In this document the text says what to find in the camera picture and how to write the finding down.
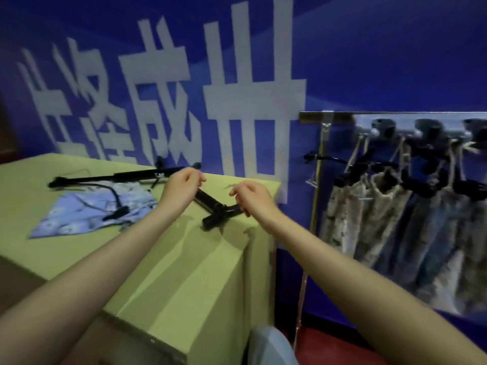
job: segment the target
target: blue wall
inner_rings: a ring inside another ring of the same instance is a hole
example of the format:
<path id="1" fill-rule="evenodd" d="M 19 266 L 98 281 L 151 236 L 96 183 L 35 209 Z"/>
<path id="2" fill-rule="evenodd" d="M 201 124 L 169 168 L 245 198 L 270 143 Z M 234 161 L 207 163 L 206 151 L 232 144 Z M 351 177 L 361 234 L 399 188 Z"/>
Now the blue wall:
<path id="1" fill-rule="evenodd" d="M 148 49 L 138 24 L 146 19 L 154 48 L 168 54 L 124 72 L 120 56 Z M 212 45 L 209 62 L 212 28 L 221 47 Z M 486 32 L 487 0 L 1 0 L 0 92 L 27 156 L 150 164 L 161 153 L 169 165 L 201 159 L 206 172 L 277 178 L 288 183 L 283 210 L 308 227 L 313 165 L 302 155 L 319 129 L 298 124 L 298 111 L 486 110 Z M 96 76 L 104 72 L 106 85 Z M 36 106 L 39 91 L 51 97 Z M 234 91 L 243 104 L 231 101 Z M 151 100 L 153 111 L 144 106 Z M 98 103 L 106 111 L 96 116 Z M 124 114 L 110 115 L 107 104 Z M 193 150 L 180 156 L 178 143 Z M 294 305 L 300 268 L 286 251 L 279 261 L 277 304 Z M 313 283 L 306 297 L 306 311 L 342 320 Z"/>

